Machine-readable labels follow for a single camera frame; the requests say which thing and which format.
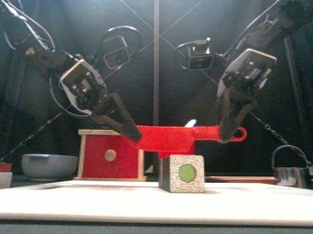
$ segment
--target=black curtain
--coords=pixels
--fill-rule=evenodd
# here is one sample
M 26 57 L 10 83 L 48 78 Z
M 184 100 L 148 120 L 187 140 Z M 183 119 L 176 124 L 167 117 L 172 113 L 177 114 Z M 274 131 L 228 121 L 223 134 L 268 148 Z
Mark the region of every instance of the black curtain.
M 104 77 L 108 91 L 119 93 L 136 124 L 152 125 L 153 81 L 159 81 L 159 124 L 181 126 L 189 119 L 198 125 L 218 124 L 215 100 L 222 74 L 215 61 L 206 72 L 181 69 L 173 49 L 181 43 L 210 37 L 214 50 L 223 53 L 242 30 L 272 4 L 266 0 L 172 0 L 159 1 L 159 77 L 153 77 L 153 4 L 152 0 L 45 0 L 22 1 L 25 13 L 49 31 L 58 50 L 84 57 L 93 54 L 100 37 L 116 26 L 135 27 L 143 37 L 143 51 L 112 75 Z M 1 43 L 1 148 L 2 155 L 25 139 L 46 120 L 61 112 L 49 95 L 49 78 L 36 66 L 25 64 L 22 55 Z M 311 25 L 291 35 L 291 49 L 301 86 L 302 111 L 311 119 Z M 263 51 L 276 57 L 276 65 L 258 97 L 259 105 L 242 126 L 248 138 L 242 143 L 198 142 L 196 153 L 206 158 L 208 174 L 271 175 L 271 153 L 280 145 L 264 130 L 256 116 L 311 159 L 303 125 L 311 133 L 311 121 L 302 123 L 294 99 L 290 67 L 282 40 Z M 57 90 L 58 102 L 68 105 Z M 20 171 L 21 154 L 70 154 L 78 156 L 78 129 L 96 128 L 88 119 L 62 114 L 44 131 L 8 158 Z M 301 159 L 284 154 L 278 162 L 301 165 Z

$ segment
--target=white table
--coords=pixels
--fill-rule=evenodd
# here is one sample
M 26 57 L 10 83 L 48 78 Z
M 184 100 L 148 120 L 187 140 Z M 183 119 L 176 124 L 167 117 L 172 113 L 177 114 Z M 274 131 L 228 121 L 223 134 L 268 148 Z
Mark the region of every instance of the white table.
M 70 180 L 1 189 L 0 197 L 2 220 L 313 227 L 313 190 L 266 184 L 206 183 L 203 194 L 175 194 L 156 182 Z

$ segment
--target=metal pot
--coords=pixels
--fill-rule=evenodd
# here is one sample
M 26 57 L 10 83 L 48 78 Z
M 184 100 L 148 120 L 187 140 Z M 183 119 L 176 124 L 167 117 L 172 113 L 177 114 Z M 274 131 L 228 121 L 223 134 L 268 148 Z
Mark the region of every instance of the metal pot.
M 280 150 L 282 148 L 291 148 L 301 154 L 299 156 L 306 161 L 306 167 L 275 167 L 276 151 Z M 276 184 L 279 186 L 292 186 L 301 188 L 309 187 L 310 180 L 309 180 L 307 160 L 306 160 L 306 155 L 299 148 L 288 144 L 280 145 L 272 152 L 271 166 L 274 170 L 274 177 L 278 179 Z

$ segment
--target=red wooden box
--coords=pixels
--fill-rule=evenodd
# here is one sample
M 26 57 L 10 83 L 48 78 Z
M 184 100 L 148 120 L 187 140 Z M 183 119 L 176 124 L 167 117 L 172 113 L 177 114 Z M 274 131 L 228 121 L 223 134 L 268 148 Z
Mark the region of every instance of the red wooden box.
M 81 136 L 76 179 L 144 181 L 143 151 L 112 130 L 78 130 Z

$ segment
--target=green oval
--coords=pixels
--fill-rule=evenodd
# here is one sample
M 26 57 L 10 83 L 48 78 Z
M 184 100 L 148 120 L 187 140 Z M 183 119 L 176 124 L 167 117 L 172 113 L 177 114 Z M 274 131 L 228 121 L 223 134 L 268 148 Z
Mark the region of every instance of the green oval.
M 181 165 L 177 170 L 177 176 L 183 182 L 189 183 L 195 179 L 195 176 L 196 176 L 196 171 L 195 171 L 193 166 L 189 164 Z

